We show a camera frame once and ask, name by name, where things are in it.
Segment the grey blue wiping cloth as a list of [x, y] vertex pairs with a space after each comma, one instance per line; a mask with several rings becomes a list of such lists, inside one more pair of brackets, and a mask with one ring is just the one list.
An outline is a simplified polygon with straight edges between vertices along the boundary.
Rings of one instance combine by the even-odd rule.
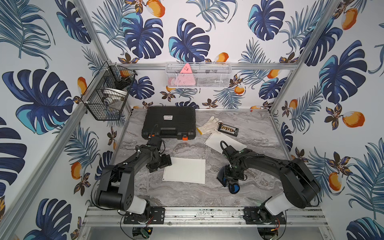
[[231, 194], [237, 194], [240, 191], [239, 181], [227, 181], [224, 178], [225, 167], [222, 167], [217, 175], [217, 180], [223, 185], [223, 187], [228, 187]]

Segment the white drawing tablet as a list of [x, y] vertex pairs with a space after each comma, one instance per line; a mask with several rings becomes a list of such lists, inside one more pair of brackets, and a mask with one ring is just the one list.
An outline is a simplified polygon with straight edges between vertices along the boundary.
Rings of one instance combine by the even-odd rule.
[[246, 145], [230, 138], [228, 135], [225, 135], [220, 132], [214, 132], [210, 135], [210, 137], [206, 140], [205, 145], [212, 148], [213, 150], [222, 153], [223, 150], [221, 148], [220, 142], [224, 141], [228, 146], [232, 146], [236, 151], [243, 150], [247, 148]]
[[163, 181], [205, 184], [206, 160], [171, 157], [172, 165], [165, 167]]

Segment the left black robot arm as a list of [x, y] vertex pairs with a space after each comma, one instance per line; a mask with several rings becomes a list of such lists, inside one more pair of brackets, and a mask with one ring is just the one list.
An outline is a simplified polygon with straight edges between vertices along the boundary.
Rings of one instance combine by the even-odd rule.
[[135, 175], [146, 167], [150, 173], [172, 165], [170, 155], [164, 154], [165, 145], [155, 131], [154, 125], [146, 144], [136, 146], [135, 153], [125, 161], [104, 167], [99, 178], [99, 186], [93, 198], [94, 205], [104, 210], [125, 212], [133, 221], [148, 224], [152, 219], [151, 205], [147, 200], [135, 195]]

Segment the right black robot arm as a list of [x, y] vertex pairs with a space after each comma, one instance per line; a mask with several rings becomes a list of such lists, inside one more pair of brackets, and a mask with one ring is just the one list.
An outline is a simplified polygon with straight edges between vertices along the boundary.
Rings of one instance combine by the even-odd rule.
[[283, 191], [265, 200], [258, 207], [246, 207], [243, 219], [248, 225], [286, 224], [285, 212], [292, 208], [304, 209], [318, 196], [319, 182], [302, 160], [280, 160], [250, 149], [237, 151], [225, 141], [220, 142], [229, 164], [222, 167], [217, 180], [231, 194], [240, 191], [239, 181], [246, 180], [245, 171], [255, 169], [280, 180]]

